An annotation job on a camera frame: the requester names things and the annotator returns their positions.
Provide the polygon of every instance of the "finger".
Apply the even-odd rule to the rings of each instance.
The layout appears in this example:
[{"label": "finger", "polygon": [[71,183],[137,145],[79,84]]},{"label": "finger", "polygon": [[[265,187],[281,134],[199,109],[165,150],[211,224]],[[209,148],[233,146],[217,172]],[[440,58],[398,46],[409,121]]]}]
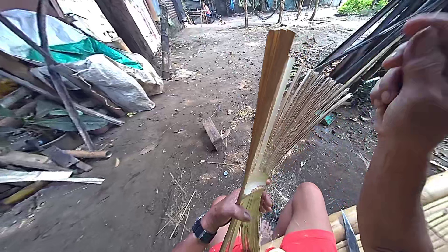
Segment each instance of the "finger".
[{"label": "finger", "polygon": [[389,55],[384,61],[383,61],[383,67],[385,69],[391,69],[394,67],[399,67],[403,64],[403,52],[405,51],[406,45],[408,42],[404,42],[403,44],[399,45],[391,55]]},{"label": "finger", "polygon": [[398,95],[402,83],[401,67],[391,68],[372,88],[370,99],[375,108],[389,105]]},{"label": "finger", "polygon": [[438,32],[427,27],[416,33],[403,54],[403,85],[437,85],[443,82],[445,57],[440,49]]},{"label": "finger", "polygon": [[250,222],[250,214],[243,206],[232,205],[231,218],[242,222]]},{"label": "finger", "polygon": [[236,203],[238,200],[238,196],[240,195],[241,187],[233,190],[229,195],[227,195],[226,199],[230,202]]},{"label": "finger", "polygon": [[381,129],[383,123],[384,112],[386,111],[386,106],[378,107],[375,110],[375,128],[377,130]]},{"label": "finger", "polygon": [[426,13],[409,19],[403,27],[403,32],[409,37],[428,26],[435,27],[443,32],[448,32],[448,13]]},{"label": "finger", "polygon": [[272,200],[269,194],[267,194],[265,191],[261,195],[261,202],[264,206],[272,207]]}]

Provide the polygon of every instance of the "rope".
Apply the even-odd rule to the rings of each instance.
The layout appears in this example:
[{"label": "rope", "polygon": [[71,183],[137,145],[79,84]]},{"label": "rope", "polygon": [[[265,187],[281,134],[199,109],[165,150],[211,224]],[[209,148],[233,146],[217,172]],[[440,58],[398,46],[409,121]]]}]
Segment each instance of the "rope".
[{"label": "rope", "polygon": [[267,16],[267,17],[263,17],[263,16],[260,16],[259,14],[258,14],[258,12],[255,12],[255,15],[262,21],[262,22],[265,22],[266,20],[268,20],[269,18],[271,18],[275,13],[276,13],[276,11],[280,8],[280,4],[277,6],[277,8],[274,10],[274,12],[271,14],[271,15],[269,15],[269,16]]}]

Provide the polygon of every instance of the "wristwatch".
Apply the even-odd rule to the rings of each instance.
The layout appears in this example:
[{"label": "wristwatch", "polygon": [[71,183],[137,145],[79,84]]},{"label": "wristwatch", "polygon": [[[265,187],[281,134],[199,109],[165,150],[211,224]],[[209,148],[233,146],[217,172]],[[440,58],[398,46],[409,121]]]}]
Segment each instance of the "wristwatch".
[{"label": "wristwatch", "polygon": [[201,225],[201,219],[202,217],[204,217],[205,214],[199,216],[196,219],[196,222],[194,223],[193,227],[191,228],[191,230],[193,230],[194,235],[196,236],[196,238],[198,238],[201,242],[205,243],[205,244],[209,244],[211,242],[211,240],[213,239],[213,237],[215,237],[216,233],[211,234],[209,232],[207,232],[206,230],[204,230],[202,228]]}]

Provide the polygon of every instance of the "fingernail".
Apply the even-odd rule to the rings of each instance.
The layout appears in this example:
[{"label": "fingernail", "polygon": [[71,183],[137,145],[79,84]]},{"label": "fingernail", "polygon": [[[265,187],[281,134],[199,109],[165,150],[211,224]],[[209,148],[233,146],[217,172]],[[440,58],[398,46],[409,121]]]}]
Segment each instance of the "fingernail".
[{"label": "fingernail", "polygon": [[389,104],[389,103],[391,103],[390,98],[391,98],[391,94],[390,94],[389,91],[384,91],[383,93],[381,93],[381,101],[382,101],[384,104]]},{"label": "fingernail", "polygon": [[249,214],[249,212],[247,212],[247,211],[244,212],[244,218],[245,218],[247,221],[250,221],[250,214]]},{"label": "fingernail", "polygon": [[388,56],[388,58],[393,58],[396,56],[396,54],[397,54],[397,52],[393,52],[393,53],[391,53],[391,55]]}]

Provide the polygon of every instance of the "green leaf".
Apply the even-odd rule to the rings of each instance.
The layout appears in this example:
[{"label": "green leaf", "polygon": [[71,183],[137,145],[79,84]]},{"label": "green leaf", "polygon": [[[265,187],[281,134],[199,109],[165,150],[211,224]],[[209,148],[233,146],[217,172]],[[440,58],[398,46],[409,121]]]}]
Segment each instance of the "green leaf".
[{"label": "green leaf", "polygon": [[[87,131],[96,130],[96,129],[102,128],[108,124],[108,122],[106,120],[99,118],[99,117],[81,115],[81,116],[79,116],[79,118],[86,126]],[[55,130],[77,131],[75,125],[73,124],[72,120],[68,116],[52,118],[52,119],[42,118],[39,120],[30,121],[30,124],[36,124],[36,125],[52,128]]]},{"label": "green leaf", "polygon": [[14,112],[12,110],[0,106],[0,116],[15,117],[16,115],[14,114]]},{"label": "green leaf", "polygon": [[36,118],[42,118],[54,110],[65,110],[59,104],[48,100],[38,100],[36,105]]}]

